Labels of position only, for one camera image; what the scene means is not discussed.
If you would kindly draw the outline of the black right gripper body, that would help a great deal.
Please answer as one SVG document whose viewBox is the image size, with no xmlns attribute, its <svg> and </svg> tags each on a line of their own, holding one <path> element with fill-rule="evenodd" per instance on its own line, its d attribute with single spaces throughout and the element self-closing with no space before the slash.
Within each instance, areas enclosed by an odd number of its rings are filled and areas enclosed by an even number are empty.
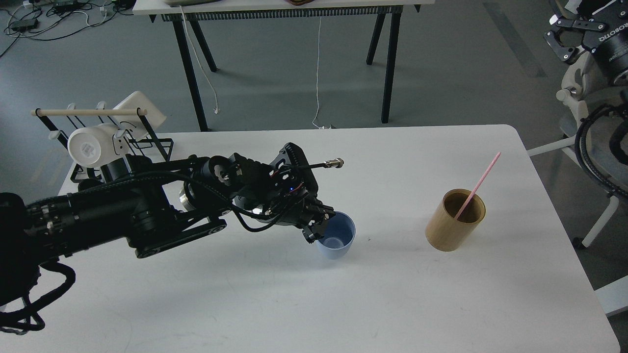
<svg viewBox="0 0 628 353">
<path fill-rule="evenodd" d="M 603 29 L 587 33 L 587 49 L 612 86 L 627 85 L 627 11 L 598 10 L 592 20 Z"/>
</svg>

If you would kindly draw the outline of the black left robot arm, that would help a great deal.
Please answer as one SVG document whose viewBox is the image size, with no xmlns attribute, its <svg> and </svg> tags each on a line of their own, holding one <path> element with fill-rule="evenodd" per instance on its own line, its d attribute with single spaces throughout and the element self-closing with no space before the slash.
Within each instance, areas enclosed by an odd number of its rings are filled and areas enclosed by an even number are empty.
<svg viewBox="0 0 628 353">
<path fill-rule="evenodd" d="M 314 168 L 339 168 L 341 159 L 310 165 L 294 143 L 269 164 L 238 153 L 154 163 L 128 155 L 104 168 L 104 181 L 78 192 L 25 204 L 1 195 L 1 304 L 26 295 L 40 268 L 61 256 L 125 238 L 146 258 L 223 230 L 232 212 L 262 223 L 294 226 L 308 243 L 322 239 L 334 208 L 319 201 Z"/>
</svg>

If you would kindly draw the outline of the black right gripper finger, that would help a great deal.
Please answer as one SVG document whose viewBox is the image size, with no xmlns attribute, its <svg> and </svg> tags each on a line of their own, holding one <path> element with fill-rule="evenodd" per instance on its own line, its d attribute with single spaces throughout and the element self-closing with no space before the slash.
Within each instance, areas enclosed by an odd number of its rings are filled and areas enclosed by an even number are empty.
<svg viewBox="0 0 628 353">
<path fill-rule="evenodd" d="M 558 59 L 565 64 L 574 64 L 584 54 L 597 56 L 597 48 L 585 46 L 597 30 L 552 27 L 546 31 L 544 38 Z"/>
<path fill-rule="evenodd" d="M 580 31 L 594 31 L 602 32 L 606 30 L 606 24 L 603 22 L 596 22 L 593 19 L 583 18 L 567 18 L 562 14 L 554 14 L 550 18 L 550 30 L 551 32 L 557 32 L 560 30 L 580 30 Z"/>
</svg>

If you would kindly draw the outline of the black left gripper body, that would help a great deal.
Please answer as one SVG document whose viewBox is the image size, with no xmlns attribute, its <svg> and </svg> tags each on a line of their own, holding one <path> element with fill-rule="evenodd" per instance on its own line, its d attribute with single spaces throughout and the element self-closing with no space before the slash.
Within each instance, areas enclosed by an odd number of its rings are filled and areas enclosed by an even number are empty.
<svg viewBox="0 0 628 353">
<path fill-rule="evenodd" d="M 196 163 L 196 208 L 207 211 L 209 223 L 219 223 L 229 205 L 253 212 L 260 222 L 320 231 L 318 185 L 307 157 L 295 143 L 287 143 L 269 164 L 234 153 Z"/>
</svg>

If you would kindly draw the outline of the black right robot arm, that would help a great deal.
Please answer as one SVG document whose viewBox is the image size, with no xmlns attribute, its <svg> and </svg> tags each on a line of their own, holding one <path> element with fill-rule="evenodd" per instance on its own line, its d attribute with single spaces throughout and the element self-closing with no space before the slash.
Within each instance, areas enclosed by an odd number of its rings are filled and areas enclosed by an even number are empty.
<svg viewBox="0 0 628 353">
<path fill-rule="evenodd" d="M 568 65 L 556 98 L 575 119 L 577 163 L 610 195 L 627 199 L 627 2 L 625 0 L 550 1 L 551 27 L 544 33 L 550 49 Z M 588 110 L 587 97 L 607 87 L 621 87 L 617 104 Z M 593 161 L 589 131 L 599 118 L 618 122 L 608 134 L 609 152 L 617 167 Z"/>
</svg>

